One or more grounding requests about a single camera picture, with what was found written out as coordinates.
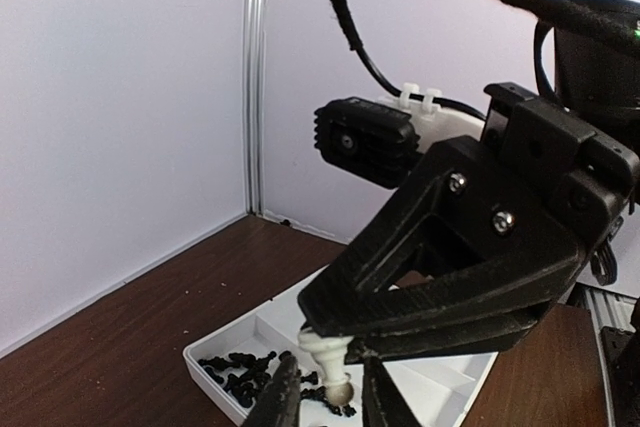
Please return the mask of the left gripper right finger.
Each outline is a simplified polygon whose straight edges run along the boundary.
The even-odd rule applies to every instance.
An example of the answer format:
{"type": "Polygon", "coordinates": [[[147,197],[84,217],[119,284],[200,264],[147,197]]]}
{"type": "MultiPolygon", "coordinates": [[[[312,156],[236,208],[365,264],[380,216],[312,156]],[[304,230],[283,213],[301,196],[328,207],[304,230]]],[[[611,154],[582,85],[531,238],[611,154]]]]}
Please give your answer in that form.
{"type": "Polygon", "coordinates": [[[419,427],[420,422],[377,357],[363,363],[362,419],[368,427],[419,427]]]}

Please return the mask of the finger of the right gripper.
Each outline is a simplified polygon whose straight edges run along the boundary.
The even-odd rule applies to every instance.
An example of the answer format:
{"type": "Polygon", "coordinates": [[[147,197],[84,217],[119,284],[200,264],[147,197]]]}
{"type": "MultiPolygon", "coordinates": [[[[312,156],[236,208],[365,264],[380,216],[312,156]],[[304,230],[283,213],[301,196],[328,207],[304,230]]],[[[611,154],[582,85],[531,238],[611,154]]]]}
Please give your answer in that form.
{"type": "Polygon", "coordinates": [[[345,363],[361,364],[370,357],[386,362],[503,352],[526,337],[540,320],[537,312],[522,309],[437,329],[356,337],[348,345],[345,363]]]}

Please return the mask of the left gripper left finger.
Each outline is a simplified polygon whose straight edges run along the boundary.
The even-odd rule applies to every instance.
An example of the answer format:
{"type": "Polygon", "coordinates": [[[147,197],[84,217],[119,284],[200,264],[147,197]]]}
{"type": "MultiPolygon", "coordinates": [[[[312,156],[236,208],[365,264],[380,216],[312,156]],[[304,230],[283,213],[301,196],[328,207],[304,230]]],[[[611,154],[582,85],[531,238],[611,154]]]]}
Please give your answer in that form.
{"type": "Polygon", "coordinates": [[[298,427],[301,373],[294,355],[283,358],[242,427],[298,427]]]}

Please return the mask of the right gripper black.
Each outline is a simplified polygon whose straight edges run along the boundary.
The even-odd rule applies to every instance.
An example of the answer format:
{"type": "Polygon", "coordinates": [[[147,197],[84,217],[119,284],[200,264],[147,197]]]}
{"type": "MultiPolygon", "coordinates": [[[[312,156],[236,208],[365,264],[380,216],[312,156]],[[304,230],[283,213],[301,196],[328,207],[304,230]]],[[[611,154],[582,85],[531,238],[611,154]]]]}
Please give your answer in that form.
{"type": "Polygon", "coordinates": [[[515,83],[484,91],[481,141],[536,195],[478,141],[435,144],[299,295],[318,334],[521,336],[582,263],[581,241],[597,282],[616,281],[611,240],[635,209],[638,156],[515,83]]]}

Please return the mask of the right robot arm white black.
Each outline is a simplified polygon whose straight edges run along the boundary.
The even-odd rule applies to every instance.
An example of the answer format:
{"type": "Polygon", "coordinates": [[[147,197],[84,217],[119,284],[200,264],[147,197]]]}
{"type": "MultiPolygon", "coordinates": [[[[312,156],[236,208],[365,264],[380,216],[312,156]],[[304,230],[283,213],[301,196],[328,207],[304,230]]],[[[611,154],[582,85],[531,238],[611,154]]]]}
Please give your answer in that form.
{"type": "Polygon", "coordinates": [[[480,134],[428,143],[408,113],[358,97],[316,111],[323,159],[391,190],[298,297],[304,333],[350,364],[504,351],[586,265],[617,274],[610,237],[639,187],[639,58],[539,22],[555,77],[492,83],[480,134]]]}

